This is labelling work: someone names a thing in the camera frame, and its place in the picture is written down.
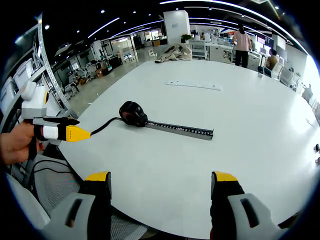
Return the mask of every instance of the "column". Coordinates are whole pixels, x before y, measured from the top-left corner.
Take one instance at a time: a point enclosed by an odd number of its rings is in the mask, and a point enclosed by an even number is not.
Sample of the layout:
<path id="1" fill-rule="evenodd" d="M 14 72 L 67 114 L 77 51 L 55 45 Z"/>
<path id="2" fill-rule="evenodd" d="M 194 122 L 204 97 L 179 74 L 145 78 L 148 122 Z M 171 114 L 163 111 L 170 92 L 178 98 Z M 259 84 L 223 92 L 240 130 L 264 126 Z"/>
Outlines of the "column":
<path id="1" fill-rule="evenodd" d="M 189 15 L 185 10 L 166 11 L 164 24 L 168 44 L 180 44 L 182 34 L 190 34 Z"/>

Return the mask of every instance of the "black cable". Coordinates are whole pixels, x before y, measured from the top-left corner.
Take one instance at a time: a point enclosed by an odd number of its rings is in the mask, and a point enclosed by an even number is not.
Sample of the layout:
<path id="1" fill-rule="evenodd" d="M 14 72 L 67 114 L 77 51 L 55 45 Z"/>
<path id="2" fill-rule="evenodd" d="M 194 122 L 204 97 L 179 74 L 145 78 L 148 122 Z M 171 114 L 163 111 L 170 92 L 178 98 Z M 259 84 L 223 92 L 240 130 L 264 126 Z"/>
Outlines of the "black cable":
<path id="1" fill-rule="evenodd" d="M 65 163 L 62 163 L 62 162 L 59 162 L 59 161 L 54 161 L 54 160 L 40 160 L 38 162 L 36 162 L 31 171 L 30 171 L 30 176 L 29 176 L 29 181 L 28 181 L 28 184 L 27 184 L 27 189 L 31 192 L 31 184 L 32 184 L 32 177 L 34 176 L 34 171 L 35 171 L 35 167 L 39 164 L 39 163 L 42 163 L 42 162 L 51 162 L 51 163 L 56 163 L 56 164 L 61 164 L 61 165 L 64 165 L 66 167 L 69 168 L 69 166 Z"/>
<path id="2" fill-rule="evenodd" d="M 93 132 L 91 132 L 91 135 L 97 134 L 98 132 L 103 130 L 105 127 L 107 127 L 113 120 L 116 120 L 116 119 L 122 121 L 122 118 L 120 118 L 120 117 L 113 117 L 109 121 L 107 121 L 105 124 L 103 124 L 101 127 L 99 127 L 98 129 L 94 130 Z"/>
<path id="3" fill-rule="evenodd" d="M 39 169 L 37 171 L 34 171 L 33 174 L 35 174 L 37 172 L 40 172 L 42 170 L 51 170 L 51 171 L 53 171 L 55 173 L 58 173 L 58 174 L 73 174 L 73 172 L 71 172 L 71 171 L 56 171 L 56 170 L 54 170 L 54 169 L 52 169 L 50 167 L 41 168 L 41 169 Z"/>

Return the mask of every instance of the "white table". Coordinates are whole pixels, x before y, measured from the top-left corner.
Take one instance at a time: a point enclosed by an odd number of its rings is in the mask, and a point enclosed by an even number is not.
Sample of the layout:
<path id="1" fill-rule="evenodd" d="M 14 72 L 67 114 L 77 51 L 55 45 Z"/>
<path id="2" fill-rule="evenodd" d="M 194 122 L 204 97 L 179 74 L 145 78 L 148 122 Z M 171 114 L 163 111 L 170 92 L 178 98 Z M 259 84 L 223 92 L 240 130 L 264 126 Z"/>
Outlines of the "white table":
<path id="1" fill-rule="evenodd" d="M 218 84 L 222 91 L 166 85 Z M 212 140 L 112 122 L 92 138 L 59 148 L 81 178 L 111 171 L 111 204 L 153 228 L 208 239 L 211 172 L 233 174 L 281 223 L 303 207 L 317 173 L 320 139 L 306 101 L 255 71 L 213 61 L 148 61 L 122 77 L 79 117 L 93 131 L 125 101 L 152 121 L 214 129 Z"/>

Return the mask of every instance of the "woman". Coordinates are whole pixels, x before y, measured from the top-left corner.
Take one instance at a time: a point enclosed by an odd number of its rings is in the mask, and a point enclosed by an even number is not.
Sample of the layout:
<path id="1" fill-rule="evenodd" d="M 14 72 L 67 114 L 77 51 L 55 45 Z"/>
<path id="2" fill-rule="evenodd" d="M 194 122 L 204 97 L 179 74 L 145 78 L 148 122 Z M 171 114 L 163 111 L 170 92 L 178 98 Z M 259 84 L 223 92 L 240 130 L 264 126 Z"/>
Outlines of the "woman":
<path id="1" fill-rule="evenodd" d="M 242 24 L 238 25 L 239 31 L 236 31 L 233 35 L 231 43 L 237 41 L 235 47 L 235 65 L 239 66 L 242 59 L 241 66 L 247 68 L 248 66 L 248 52 L 251 49 L 250 37 L 245 33 L 245 28 Z"/>

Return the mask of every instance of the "window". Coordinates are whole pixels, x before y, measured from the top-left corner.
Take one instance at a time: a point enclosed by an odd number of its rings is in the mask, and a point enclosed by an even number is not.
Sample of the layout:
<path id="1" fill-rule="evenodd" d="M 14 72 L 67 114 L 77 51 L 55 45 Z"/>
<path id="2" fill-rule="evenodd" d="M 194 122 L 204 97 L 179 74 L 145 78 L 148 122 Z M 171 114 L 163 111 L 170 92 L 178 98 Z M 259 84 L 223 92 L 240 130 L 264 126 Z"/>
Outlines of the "window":
<path id="1" fill-rule="evenodd" d="M 77 62 L 72 63 L 72 68 L 74 71 L 77 70 L 79 68 L 78 63 Z"/>

